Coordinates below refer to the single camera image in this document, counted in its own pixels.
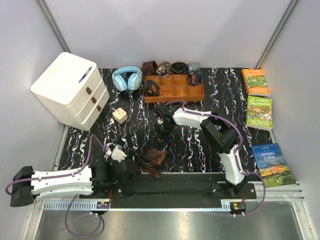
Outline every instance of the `metal floor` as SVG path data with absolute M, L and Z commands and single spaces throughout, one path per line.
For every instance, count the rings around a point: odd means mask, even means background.
M 250 202 L 249 211 L 258 204 Z M 84 214 L 72 211 L 68 222 Z M 36 240 L 75 240 L 64 227 L 65 211 L 43 211 Z M 206 212 L 127 212 L 103 215 L 104 231 L 89 240 L 302 240 L 294 209 L 289 202 L 265 202 L 246 217 L 221 217 Z M 87 234 L 98 219 L 86 216 L 70 228 Z

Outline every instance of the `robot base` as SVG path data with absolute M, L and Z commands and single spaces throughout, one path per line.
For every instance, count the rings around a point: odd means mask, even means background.
M 221 199 L 243 199 L 244 193 L 246 199 L 256 199 L 256 189 L 253 183 L 247 183 L 241 191 L 236 191 L 234 185 L 230 183 L 212 183 L 212 198 Z

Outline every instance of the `white plastic drawer unit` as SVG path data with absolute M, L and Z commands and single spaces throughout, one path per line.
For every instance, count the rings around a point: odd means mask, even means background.
M 59 122 L 88 131 L 109 99 L 97 65 L 68 52 L 31 86 L 31 91 Z

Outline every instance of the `wooden tray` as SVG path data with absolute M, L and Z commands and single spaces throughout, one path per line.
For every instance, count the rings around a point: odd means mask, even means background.
M 167 103 L 177 100 L 197 102 L 205 99 L 203 82 L 195 86 L 189 85 L 186 74 L 171 74 L 166 77 L 144 76 L 144 82 L 147 80 L 153 80 L 159 85 L 160 96 L 145 96 L 146 103 Z

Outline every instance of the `white wall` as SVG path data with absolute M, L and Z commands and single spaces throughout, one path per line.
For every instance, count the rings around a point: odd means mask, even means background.
M 0 32 L 0 238 L 20 240 L 33 206 L 10 207 L 4 189 L 23 166 L 50 169 L 62 124 L 30 86 L 62 49 L 35 0 L 2 0 Z
M 303 0 L 264 65 L 272 115 L 283 154 L 320 236 L 320 1 Z
M 46 0 L 73 54 L 100 68 L 254 68 L 290 0 Z

